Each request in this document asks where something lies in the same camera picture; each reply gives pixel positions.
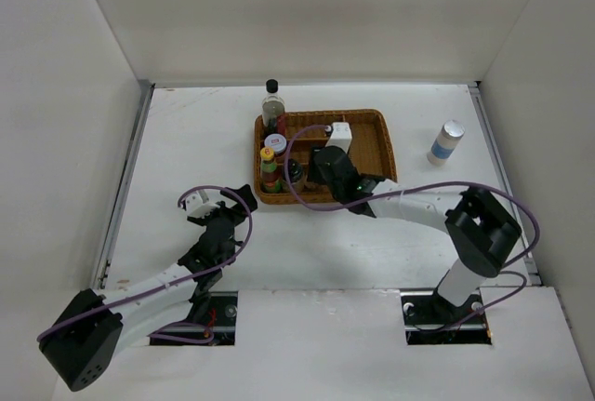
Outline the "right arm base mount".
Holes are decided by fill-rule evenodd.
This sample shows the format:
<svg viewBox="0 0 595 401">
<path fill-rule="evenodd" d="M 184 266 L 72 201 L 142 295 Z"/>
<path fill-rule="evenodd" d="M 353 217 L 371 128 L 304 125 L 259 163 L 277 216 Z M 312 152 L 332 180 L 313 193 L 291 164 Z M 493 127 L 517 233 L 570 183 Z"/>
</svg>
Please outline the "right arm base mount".
<svg viewBox="0 0 595 401">
<path fill-rule="evenodd" d="M 405 340 L 408 345 L 491 345 L 483 299 L 473 293 L 460 307 L 438 301 L 428 291 L 401 294 Z"/>
</svg>

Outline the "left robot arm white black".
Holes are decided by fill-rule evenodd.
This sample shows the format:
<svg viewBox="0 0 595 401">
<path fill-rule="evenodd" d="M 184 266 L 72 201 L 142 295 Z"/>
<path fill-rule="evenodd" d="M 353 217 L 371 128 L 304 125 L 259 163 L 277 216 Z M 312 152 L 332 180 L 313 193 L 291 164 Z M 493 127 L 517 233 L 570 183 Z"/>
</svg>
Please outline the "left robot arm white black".
<svg viewBox="0 0 595 401">
<path fill-rule="evenodd" d="M 123 289 L 80 291 L 38 337 L 41 354 L 71 391 L 96 381 L 112 359 L 136 341 L 207 318 L 211 288 L 246 245 L 236 239 L 235 230 L 253 221 L 258 202 L 249 185 L 205 185 L 186 191 L 178 207 L 187 221 L 204 229 L 181 258 Z"/>
</svg>

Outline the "black cap pepper shaker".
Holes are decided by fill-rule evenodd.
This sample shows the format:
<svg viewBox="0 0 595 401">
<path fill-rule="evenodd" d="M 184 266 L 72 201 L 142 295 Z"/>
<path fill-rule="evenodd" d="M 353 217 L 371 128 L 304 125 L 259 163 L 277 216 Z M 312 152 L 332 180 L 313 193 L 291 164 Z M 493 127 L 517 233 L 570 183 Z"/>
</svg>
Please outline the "black cap pepper shaker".
<svg viewBox="0 0 595 401">
<path fill-rule="evenodd" d="M 306 174 L 304 172 L 303 166 L 295 159 L 289 158 L 287 161 L 288 165 L 288 177 L 291 182 L 292 187 L 294 188 L 295 192 L 301 194 L 305 187 L 305 179 Z M 282 177 L 281 177 L 281 184 L 282 184 L 282 192 L 283 193 L 290 193 L 289 184 L 286 180 L 286 175 L 284 174 L 284 167 L 282 167 Z"/>
</svg>

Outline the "dark soy sauce bottle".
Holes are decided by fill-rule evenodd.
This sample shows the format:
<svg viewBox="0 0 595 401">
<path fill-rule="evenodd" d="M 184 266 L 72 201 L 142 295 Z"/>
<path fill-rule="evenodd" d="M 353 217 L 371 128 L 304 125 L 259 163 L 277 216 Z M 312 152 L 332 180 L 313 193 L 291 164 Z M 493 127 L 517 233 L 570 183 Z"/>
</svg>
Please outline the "dark soy sauce bottle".
<svg viewBox="0 0 595 401">
<path fill-rule="evenodd" d="M 275 79 L 269 79 L 265 84 L 267 95 L 261 105 L 261 116 L 266 135 L 285 135 L 285 106 L 279 95 L 279 84 Z"/>
</svg>

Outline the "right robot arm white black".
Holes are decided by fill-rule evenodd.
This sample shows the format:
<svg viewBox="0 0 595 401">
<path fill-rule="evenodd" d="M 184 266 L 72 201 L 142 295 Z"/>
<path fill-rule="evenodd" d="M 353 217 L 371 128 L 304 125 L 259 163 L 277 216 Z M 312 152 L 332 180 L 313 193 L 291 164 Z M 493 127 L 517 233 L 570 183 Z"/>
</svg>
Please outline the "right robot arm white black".
<svg viewBox="0 0 595 401">
<path fill-rule="evenodd" d="M 351 213 L 409 221 L 448 234 L 457 260 L 430 302 L 433 315 L 445 323 L 464 313 L 465 303 L 485 280 L 498 276 L 522 233 L 491 192 L 478 185 L 469 185 L 457 202 L 436 192 L 408 193 L 392 180 L 359 173 L 337 146 L 314 153 L 311 167 L 314 181 Z"/>
</svg>

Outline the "small jar white lid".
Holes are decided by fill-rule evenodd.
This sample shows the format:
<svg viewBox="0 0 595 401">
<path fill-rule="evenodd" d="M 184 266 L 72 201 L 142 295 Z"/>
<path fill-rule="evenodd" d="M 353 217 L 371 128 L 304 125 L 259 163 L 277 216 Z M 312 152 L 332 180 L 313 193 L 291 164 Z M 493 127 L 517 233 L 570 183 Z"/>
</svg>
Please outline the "small jar white lid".
<svg viewBox="0 0 595 401">
<path fill-rule="evenodd" d="M 283 163 L 287 149 L 287 139 L 285 136 L 278 133 L 270 134 L 265 138 L 264 146 L 273 150 L 277 163 Z"/>
</svg>

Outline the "red green sauce bottle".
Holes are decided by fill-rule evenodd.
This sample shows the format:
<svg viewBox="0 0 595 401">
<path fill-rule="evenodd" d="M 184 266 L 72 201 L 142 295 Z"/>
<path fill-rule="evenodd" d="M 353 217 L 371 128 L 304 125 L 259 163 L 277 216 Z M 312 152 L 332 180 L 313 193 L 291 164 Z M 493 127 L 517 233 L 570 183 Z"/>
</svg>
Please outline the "red green sauce bottle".
<svg viewBox="0 0 595 401">
<path fill-rule="evenodd" d="M 281 191 L 282 184 L 274 150 L 271 147 L 263 147 L 259 155 L 262 190 L 268 194 L 277 194 Z"/>
</svg>

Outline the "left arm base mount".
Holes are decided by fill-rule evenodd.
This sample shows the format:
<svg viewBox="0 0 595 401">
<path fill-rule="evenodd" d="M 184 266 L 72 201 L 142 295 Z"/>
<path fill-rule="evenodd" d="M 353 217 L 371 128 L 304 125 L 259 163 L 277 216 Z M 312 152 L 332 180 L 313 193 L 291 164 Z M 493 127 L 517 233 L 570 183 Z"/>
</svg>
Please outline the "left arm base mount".
<svg viewBox="0 0 595 401">
<path fill-rule="evenodd" d="M 192 308 L 183 321 L 149 337 L 151 346 L 233 346 L 236 336 L 239 294 L 211 292 L 201 308 Z"/>
</svg>

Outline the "white blue cylindrical shaker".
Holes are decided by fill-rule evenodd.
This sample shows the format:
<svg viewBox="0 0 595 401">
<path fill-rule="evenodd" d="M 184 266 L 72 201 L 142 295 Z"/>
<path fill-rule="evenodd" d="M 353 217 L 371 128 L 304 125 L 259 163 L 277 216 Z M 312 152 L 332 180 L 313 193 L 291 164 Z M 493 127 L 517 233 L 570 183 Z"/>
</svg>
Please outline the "white blue cylindrical shaker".
<svg viewBox="0 0 595 401">
<path fill-rule="evenodd" d="M 443 165 L 452 155 L 465 135 L 463 124 L 457 120 L 446 121 L 427 153 L 429 162 L 436 166 Z"/>
</svg>

